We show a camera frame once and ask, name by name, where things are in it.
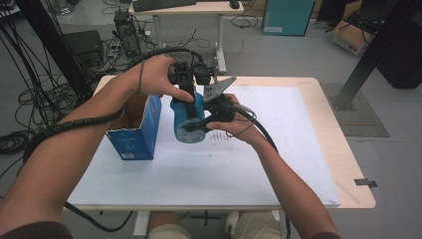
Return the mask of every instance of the black stand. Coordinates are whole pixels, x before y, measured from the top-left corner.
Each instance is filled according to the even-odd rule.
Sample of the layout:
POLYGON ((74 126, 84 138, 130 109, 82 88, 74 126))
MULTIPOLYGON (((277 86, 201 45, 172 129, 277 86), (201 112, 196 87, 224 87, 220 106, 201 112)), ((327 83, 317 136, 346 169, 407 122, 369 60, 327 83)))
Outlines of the black stand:
POLYGON ((410 21, 421 4, 421 0, 399 0, 395 4, 394 9, 361 57, 347 82, 338 95, 331 99, 334 110, 353 110, 351 102, 357 92, 372 73, 382 54, 395 40, 400 30, 410 21))
POLYGON ((85 81, 81 69, 75 62, 58 32, 57 26, 44 9, 41 1, 16 0, 16 4, 69 82, 78 97, 79 104, 86 102, 93 95, 93 90, 85 81))

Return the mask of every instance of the white label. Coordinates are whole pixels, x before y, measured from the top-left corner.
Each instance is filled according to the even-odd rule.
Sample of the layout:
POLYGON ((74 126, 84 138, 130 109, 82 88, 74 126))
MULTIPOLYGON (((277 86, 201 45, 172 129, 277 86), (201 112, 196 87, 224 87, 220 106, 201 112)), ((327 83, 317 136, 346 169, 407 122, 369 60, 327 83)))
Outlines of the white label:
POLYGON ((281 33, 281 32, 283 32, 283 28, 282 27, 265 27, 264 28, 264 32, 278 32, 278 33, 281 33))

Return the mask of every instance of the handheld device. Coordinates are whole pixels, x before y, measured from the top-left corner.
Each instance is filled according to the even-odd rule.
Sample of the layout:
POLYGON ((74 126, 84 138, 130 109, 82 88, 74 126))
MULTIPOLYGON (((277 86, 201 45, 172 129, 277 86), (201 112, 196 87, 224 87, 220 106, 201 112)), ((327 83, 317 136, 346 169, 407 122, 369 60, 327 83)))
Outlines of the handheld device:
POLYGON ((180 62, 174 65, 173 73, 168 76, 172 85, 178 85, 179 89, 195 99, 193 103, 189 103, 173 98, 170 103, 174 111, 174 135, 181 142, 202 141, 209 131, 206 127, 208 122, 231 121, 235 116, 234 111, 222 106, 231 104, 223 92, 236 78, 218 82, 213 70, 213 67, 208 68, 203 62, 193 63, 192 66, 187 62, 180 62), (214 79, 213 84, 210 84, 211 78, 214 79), (203 96, 196 92, 194 79, 197 85, 204 86, 203 96), (211 116, 206 118, 204 111, 210 112, 211 116))

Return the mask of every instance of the floor mat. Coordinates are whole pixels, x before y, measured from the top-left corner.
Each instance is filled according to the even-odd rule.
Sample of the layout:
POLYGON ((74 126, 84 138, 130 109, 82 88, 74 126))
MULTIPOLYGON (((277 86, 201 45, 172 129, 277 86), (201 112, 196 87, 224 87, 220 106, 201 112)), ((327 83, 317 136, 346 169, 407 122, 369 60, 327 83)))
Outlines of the floor mat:
MULTIPOLYGON (((330 98, 335 97, 343 86, 343 84, 320 85, 330 104, 330 98)), ((352 104, 353 111, 332 110, 345 136, 390 137, 361 91, 356 94, 352 104)))

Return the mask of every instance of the concrete floor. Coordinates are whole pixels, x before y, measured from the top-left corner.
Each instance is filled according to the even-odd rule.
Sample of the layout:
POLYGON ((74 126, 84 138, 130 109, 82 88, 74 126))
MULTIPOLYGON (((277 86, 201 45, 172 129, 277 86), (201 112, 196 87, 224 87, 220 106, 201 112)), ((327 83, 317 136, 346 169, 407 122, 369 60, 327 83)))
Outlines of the concrete floor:
MULTIPOLYGON (((19 34, 41 55, 40 43, 31 27, 23 18, 16 20, 19 34)), ((109 26, 63 27, 66 31, 99 29, 102 37, 111 37, 107 30, 109 26)), ((231 25, 230 19, 226 19, 224 49, 227 75, 312 77, 321 83, 344 84, 359 60, 333 44, 330 41, 332 33, 325 33, 325 26, 310 24, 305 37, 264 36, 261 30, 260 24, 255 28, 239 29, 231 25)), ((171 34, 169 40, 180 39, 185 30, 171 34)), ((201 35, 204 38, 215 37, 207 30, 198 29, 197 36, 201 35)), ((188 47, 195 49, 195 44, 188 47)), ((197 51, 204 55, 212 52, 210 49, 197 51)), ((14 114, 19 107, 17 98, 26 87, 3 45, 0 45, 0 54, 0 135, 3 135, 22 129, 15 122, 14 114)), ((331 210, 330 213, 343 238, 420 238, 422 88, 393 89, 375 70, 361 90, 390 134, 390 137, 383 138, 347 138, 364 176, 378 184, 371 189, 376 206, 365 210, 331 210)), ((27 119, 28 116, 29 111, 19 113, 19 119, 27 119)), ((2 172, 20 155, 0 157, 2 172)), ((18 168, 17 165, 12 167, 0 180, 0 195, 4 195, 12 183, 18 168)), ((127 215, 126 212, 91 214, 110 227, 119 225, 127 215)), ((211 221, 207 227, 204 227, 203 221, 192 220, 189 216, 182 222, 195 238, 223 238, 226 214, 215 214, 221 216, 222 220, 211 221)), ((66 212, 65 218, 76 238, 128 238, 133 228, 133 220, 130 220, 121 231, 107 234, 72 213, 66 212)))

